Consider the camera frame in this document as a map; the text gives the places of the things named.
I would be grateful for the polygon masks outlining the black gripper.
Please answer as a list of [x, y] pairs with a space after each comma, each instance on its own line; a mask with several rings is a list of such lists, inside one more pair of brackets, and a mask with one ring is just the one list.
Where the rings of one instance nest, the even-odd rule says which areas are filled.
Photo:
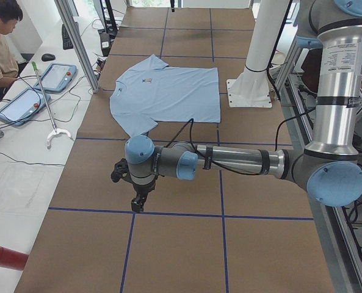
[[148, 194], [155, 190], [156, 176], [151, 178], [146, 184], [133, 183], [136, 196], [131, 200], [131, 209], [133, 212], [141, 213], [144, 211], [144, 204], [148, 198]]

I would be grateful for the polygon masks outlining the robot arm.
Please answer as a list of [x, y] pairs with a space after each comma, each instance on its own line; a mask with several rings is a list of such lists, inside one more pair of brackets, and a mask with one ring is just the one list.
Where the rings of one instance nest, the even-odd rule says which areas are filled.
[[198, 166], [246, 176], [272, 175], [296, 183], [331, 207], [362, 195], [362, 169], [352, 145], [362, 77], [362, 1], [302, 1], [298, 37], [322, 43], [313, 136], [302, 151], [246, 150], [178, 142], [156, 146], [146, 136], [125, 145], [125, 180], [136, 191], [131, 208], [142, 212], [159, 176], [192, 180]]

